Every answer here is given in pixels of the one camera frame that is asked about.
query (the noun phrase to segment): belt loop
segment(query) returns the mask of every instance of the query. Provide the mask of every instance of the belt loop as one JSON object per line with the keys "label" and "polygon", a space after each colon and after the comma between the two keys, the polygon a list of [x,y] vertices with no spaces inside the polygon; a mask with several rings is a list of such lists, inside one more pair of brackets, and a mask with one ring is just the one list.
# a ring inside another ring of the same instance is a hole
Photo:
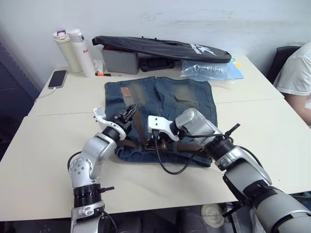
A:
{"label": "belt loop", "polygon": [[138,148],[137,148],[137,150],[138,150],[139,152],[142,152],[142,149],[143,149],[142,141],[139,139],[139,140],[137,140],[137,142],[138,142]]}
{"label": "belt loop", "polygon": [[173,142],[173,146],[172,146],[173,153],[177,153],[177,145],[178,145],[178,142]]}

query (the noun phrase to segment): bottle cap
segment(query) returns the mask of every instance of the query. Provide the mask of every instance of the bottle cap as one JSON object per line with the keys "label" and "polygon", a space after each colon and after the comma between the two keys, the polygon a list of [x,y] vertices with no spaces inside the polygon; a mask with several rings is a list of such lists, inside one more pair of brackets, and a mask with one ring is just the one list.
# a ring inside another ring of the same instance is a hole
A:
{"label": "bottle cap", "polygon": [[82,42],[84,40],[80,29],[70,30],[68,34],[72,42]]}
{"label": "bottle cap", "polygon": [[67,34],[66,30],[60,30],[53,34],[54,41],[56,43],[65,43],[70,41],[69,35]]}

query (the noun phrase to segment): black case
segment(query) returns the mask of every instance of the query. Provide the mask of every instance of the black case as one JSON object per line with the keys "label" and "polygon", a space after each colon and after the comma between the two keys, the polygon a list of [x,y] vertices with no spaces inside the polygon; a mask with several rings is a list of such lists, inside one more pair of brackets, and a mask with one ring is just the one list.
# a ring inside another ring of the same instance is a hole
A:
{"label": "black case", "polygon": [[167,57],[140,58],[139,67],[143,72],[160,69],[172,69],[175,67],[175,59]]}
{"label": "black case", "polygon": [[93,38],[92,43],[180,60],[207,63],[228,63],[231,60],[231,55],[226,51],[179,41],[100,35]]}

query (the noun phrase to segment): gray box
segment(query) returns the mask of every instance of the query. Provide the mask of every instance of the gray box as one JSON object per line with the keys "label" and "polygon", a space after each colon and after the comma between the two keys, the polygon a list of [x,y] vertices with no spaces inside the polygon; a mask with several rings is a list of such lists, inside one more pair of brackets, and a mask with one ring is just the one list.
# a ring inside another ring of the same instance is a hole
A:
{"label": "gray box", "polygon": [[121,72],[127,74],[138,73],[138,53],[118,50],[105,46],[102,49],[104,63],[109,72]]}

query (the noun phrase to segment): white water bottle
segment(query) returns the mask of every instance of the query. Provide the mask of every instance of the white water bottle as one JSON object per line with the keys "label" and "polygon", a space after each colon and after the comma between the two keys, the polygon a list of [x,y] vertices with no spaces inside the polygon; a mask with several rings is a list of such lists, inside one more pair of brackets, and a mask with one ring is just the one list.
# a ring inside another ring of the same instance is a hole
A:
{"label": "white water bottle", "polygon": [[80,63],[78,61],[75,52],[73,51],[69,35],[66,33],[66,31],[65,30],[57,31],[53,34],[53,36],[54,41],[56,42],[63,56],[67,60],[72,72],[74,73],[81,72],[82,69]]}
{"label": "white water bottle", "polygon": [[91,56],[89,54],[84,36],[82,35],[80,29],[74,29],[69,32],[70,41],[73,50],[80,62],[84,75],[86,77],[95,76],[95,68]]}

